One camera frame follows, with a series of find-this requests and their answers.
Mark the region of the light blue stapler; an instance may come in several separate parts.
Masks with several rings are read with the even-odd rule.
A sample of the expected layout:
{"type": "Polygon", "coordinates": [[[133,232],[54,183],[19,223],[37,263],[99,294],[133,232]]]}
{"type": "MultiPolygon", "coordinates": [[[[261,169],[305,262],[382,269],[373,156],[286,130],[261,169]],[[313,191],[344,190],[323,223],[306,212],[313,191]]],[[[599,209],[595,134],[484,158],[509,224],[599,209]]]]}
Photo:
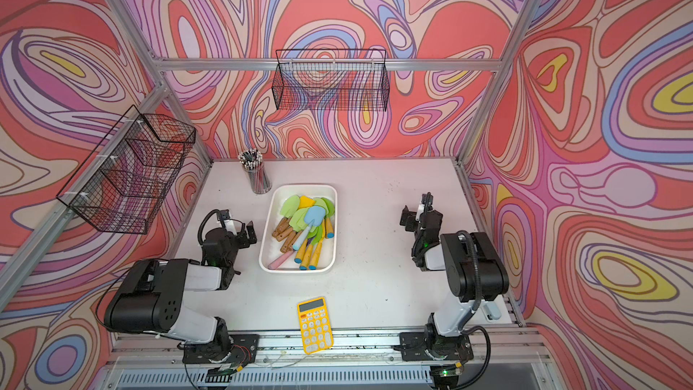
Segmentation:
{"type": "Polygon", "coordinates": [[[481,309],[487,321],[499,321],[503,314],[495,302],[483,302],[481,309]]]}

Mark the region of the yellow calculator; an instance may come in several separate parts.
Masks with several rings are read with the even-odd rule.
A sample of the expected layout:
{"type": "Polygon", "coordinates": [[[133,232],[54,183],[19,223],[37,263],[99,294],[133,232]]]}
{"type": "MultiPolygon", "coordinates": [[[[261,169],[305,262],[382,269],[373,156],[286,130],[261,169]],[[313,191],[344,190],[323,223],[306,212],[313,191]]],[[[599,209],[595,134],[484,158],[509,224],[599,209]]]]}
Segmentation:
{"type": "Polygon", "coordinates": [[[313,355],[330,350],[334,345],[334,337],[325,298],[318,297],[299,303],[297,314],[303,352],[313,355]]]}

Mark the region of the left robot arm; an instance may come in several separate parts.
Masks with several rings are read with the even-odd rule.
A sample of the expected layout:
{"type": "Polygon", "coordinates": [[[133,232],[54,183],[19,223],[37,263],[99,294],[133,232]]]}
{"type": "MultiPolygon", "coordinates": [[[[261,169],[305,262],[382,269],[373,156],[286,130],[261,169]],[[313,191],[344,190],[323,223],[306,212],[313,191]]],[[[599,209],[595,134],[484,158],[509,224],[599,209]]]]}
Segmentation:
{"type": "Polygon", "coordinates": [[[153,334],[178,341],[182,364],[229,365],[240,370],[256,360],[257,336],[234,339],[226,321],[184,303],[185,294],[225,291],[236,276],[237,254],[257,242],[254,224],[238,232],[216,227],[199,234],[202,260],[178,258],[136,262],[106,307],[107,330],[153,334]]]}

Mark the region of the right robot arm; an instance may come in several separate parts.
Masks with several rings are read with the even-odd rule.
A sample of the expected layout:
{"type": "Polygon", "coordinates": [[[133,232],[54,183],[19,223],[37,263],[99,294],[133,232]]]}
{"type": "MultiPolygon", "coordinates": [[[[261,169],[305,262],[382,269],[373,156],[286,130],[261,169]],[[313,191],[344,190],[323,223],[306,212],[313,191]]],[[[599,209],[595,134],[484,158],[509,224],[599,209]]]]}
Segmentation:
{"type": "Polygon", "coordinates": [[[449,287],[422,331],[400,334],[395,350],[405,362],[474,359],[470,336],[483,326],[472,326],[472,319],[509,290],[509,276],[489,236],[465,230],[444,234],[442,221],[431,193],[422,195],[415,211],[402,210],[400,225],[414,234],[411,260],[423,272],[443,272],[449,287]]]}

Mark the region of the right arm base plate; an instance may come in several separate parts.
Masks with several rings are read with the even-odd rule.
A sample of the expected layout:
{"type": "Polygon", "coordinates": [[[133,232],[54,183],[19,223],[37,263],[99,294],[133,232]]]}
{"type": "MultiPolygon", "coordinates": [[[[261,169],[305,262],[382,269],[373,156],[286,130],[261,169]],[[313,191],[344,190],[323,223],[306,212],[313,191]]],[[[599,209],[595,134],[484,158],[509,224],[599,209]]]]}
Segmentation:
{"type": "Polygon", "coordinates": [[[401,332],[393,349],[403,361],[460,361],[467,363],[475,355],[467,336],[443,337],[424,331],[401,332]]]}

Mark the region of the light blue shovel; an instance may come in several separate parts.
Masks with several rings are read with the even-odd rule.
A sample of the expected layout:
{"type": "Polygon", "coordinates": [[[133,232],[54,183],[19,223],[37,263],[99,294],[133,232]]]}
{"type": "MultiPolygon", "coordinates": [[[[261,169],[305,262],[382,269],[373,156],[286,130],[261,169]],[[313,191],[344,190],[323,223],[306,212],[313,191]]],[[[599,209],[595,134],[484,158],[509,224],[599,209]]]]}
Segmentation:
{"type": "Polygon", "coordinates": [[[304,217],[304,223],[306,224],[306,227],[301,231],[297,239],[295,240],[294,244],[292,245],[292,248],[294,250],[298,250],[302,243],[306,240],[308,234],[312,229],[315,229],[317,226],[323,222],[325,216],[327,214],[326,209],[324,209],[321,206],[313,206],[308,208],[307,213],[304,217]]]}

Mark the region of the white storage box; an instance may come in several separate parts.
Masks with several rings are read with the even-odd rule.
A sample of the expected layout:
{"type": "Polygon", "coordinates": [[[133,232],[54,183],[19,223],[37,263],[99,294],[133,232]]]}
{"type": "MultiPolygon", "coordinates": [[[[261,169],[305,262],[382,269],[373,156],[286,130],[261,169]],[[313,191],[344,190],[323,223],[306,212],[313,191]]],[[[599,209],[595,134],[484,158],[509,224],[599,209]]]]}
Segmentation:
{"type": "Polygon", "coordinates": [[[337,190],[290,184],[273,194],[259,255],[270,274],[326,273],[336,261],[337,190]]]}

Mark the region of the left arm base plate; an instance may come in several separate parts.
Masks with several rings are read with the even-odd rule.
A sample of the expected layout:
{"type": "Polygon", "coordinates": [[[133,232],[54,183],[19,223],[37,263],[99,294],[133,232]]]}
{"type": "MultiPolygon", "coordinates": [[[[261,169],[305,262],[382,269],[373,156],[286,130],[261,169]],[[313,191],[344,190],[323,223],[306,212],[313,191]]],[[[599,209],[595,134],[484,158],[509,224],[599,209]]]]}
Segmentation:
{"type": "Polygon", "coordinates": [[[246,366],[256,361],[260,335],[242,333],[216,338],[206,344],[182,346],[184,365],[230,364],[246,366]]]}

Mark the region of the pencil cup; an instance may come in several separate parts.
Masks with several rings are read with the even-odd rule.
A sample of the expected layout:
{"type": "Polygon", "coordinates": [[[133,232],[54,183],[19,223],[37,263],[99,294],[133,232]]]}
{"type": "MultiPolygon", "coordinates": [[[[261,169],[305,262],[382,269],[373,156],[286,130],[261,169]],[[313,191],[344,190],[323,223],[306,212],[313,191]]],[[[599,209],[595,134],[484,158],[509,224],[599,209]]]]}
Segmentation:
{"type": "Polygon", "coordinates": [[[265,194],[272,189],[272,182],[265,170],[263,154],[259,150],[245,150],[238,155],[238,159],[247,174],[253,193],[265,194]]]}

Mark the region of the green shovel wooden handle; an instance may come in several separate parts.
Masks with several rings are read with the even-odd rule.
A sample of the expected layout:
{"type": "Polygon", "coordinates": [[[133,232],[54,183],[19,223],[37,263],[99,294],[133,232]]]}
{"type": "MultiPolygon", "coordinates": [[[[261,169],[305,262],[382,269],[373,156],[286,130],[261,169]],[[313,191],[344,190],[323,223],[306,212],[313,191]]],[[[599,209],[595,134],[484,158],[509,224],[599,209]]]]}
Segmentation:
{"type": "Polygon", "coordinates": [[[301,198],[299,195],[292,195],[286,200],[280,209],[280,215],[282,219],[273,231],[273,237],[277,238],[287,227],[289,226],[290,220],[294,215],[295,211],[299,209],[301,198]]]}

